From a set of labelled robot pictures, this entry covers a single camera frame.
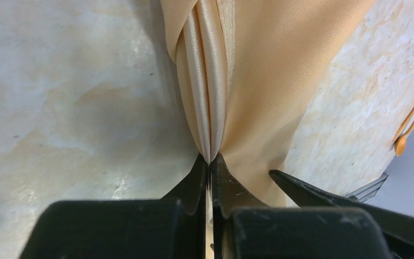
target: beige cloth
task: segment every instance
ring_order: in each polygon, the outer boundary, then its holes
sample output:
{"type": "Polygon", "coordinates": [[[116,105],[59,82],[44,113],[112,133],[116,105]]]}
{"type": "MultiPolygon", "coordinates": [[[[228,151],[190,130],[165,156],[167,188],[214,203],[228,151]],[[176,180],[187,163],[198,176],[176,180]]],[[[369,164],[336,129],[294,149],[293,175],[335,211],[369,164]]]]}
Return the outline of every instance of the beige cloth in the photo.
{"type": "Polygon", "coordinates": [[[251,193],[283,206],[268,171],[283,169],[325,69],[373,0],[161,3],[198,149],[207,162],[220,151],[251,193]]]}

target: marble surface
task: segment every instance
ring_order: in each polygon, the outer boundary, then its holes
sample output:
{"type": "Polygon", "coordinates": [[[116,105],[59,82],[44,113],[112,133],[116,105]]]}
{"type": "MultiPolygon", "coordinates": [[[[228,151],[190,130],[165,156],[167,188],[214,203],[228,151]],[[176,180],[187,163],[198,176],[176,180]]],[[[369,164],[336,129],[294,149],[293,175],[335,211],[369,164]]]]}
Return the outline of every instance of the marble surface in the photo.
{"type": "MultiPolygon", "coordinates": [[[[378,0],[333,60],[286,171],[336,193],[378,177],[414,104],[414,1],[378,0]]],[[[165,194],[197,150],[157,0],[0,0],[0,258],[61,199],[165,194]]]]}

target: fabric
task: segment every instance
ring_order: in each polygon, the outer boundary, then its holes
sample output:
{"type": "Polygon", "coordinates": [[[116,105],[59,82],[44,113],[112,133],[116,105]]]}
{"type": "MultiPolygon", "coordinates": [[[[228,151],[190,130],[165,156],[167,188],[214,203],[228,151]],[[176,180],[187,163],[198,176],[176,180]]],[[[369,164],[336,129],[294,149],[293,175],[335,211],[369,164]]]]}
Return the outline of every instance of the fabric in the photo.
{"type": "Polygon", "coordinates": [[[283,206],[268,171],[283,169],[325,69],[373,0],[161,2],[199,151],[207,162],[219,151],[252,194],[283,206]]]}

